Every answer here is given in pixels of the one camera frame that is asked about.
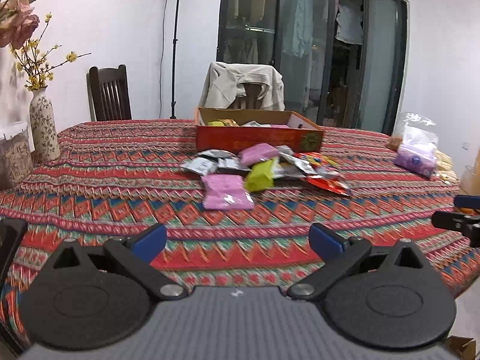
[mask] floor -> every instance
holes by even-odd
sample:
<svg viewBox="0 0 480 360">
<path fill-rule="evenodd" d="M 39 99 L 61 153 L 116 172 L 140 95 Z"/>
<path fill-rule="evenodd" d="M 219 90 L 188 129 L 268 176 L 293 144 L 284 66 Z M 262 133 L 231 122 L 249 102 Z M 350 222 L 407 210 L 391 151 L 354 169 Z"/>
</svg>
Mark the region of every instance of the floor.
<svg viewBox="0 0 480 360">
<path fill-rule="evenodd" d="M 471 337 L 477 341 L 477 359 L 480 355 L 480 278 L 457 298 L 457 318 L 450 335 Z M 0 360 L 13 360 L 14 356 L 0 342 Z"/>
</svg>

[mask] purple tissue pack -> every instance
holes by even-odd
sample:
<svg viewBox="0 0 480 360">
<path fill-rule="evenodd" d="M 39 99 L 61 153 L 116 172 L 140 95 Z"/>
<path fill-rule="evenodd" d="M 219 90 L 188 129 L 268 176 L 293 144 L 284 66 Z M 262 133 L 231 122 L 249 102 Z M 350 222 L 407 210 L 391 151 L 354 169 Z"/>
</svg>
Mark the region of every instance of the purple tissue pack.
<svg viewBox="0 0 480 360">
<path fill-rule="evenodd" d="M 273 157 L 278 156 L 278 150 L 270 146 L 268 143 L 259 143 L 248 149 L 242 150 L 238 153 L 240 157 L 240 165 L 249 167 L 258 162 L 268 161 Z"/>
<path fill-rule="evenodd" d="M 401 144 L 393 162 L 399 167 L 430 178 L 435 169 L 436 159 L 431 152 L 417 146 Z"/>
</svg>

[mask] red patterned tablecloth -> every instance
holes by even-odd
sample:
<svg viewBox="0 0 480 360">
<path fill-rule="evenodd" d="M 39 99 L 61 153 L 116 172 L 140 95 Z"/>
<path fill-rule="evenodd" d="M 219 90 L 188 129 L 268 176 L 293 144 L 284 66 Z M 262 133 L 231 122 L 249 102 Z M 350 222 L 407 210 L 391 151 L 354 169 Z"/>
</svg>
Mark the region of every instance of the red patterned tablecloth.
<svg viewBox="0 0 480 360">
<path fill-rule="evenodd" d="M 187 286 L 287 287 L 322 263 L 309 248 L 312 222 L 375 245 L 415 239 L 454 295 L 478 275 L 480 254 L 430 216 L 456 187 L 392 164 L 379 133 L 328 128 L 322 152 L 341 164 L 352 199 L 302 181 L 255 193 L 251 211 L 205 211 L 198 177 L 179 164 L 195 152 L 190 121 L 84 123 L 59 135 L 61 157 L 0 191 L 0 218 L 29 223 L 1 291 L 0 320 L 20 337 L 22 293 L 63 238 L 99 245 L 165 223 L 169 241 L 152 266 Z"/>
</svg>

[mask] floral vase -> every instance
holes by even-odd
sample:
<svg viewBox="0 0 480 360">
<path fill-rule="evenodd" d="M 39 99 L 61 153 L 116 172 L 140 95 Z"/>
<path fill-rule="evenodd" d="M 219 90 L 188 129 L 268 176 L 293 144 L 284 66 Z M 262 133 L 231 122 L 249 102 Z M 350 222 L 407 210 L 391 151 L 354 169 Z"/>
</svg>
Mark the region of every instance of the floral vase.
<svg viewBox="0 0 480 360">
<path fill-rule="evenodd" d="M 45 88 L 33 90 L 30 103 L 30 124 L 32 127 L 34 158 L 39 163 L 53 161 L 60 156 L 57 130 L 53 119 L 53 107 L 49 98 L 45 97 Z"/>
</svg>

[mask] jacket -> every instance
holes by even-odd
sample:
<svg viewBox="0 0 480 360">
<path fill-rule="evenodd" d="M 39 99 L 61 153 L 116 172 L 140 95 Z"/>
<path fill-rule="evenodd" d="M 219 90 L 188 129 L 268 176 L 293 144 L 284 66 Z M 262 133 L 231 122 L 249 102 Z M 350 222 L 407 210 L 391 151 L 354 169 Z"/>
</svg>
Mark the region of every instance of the jacket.
<svg viewBox="0 0 480 360">
<path fill-rule="evenodd" d="M 208 68 L 199 107 L 228 108 L 245 96 L 244 83 L 260 84 L 261 109 L 285 110 L 282 75 L 265 64 L 212 62 Z"/>
</svg>

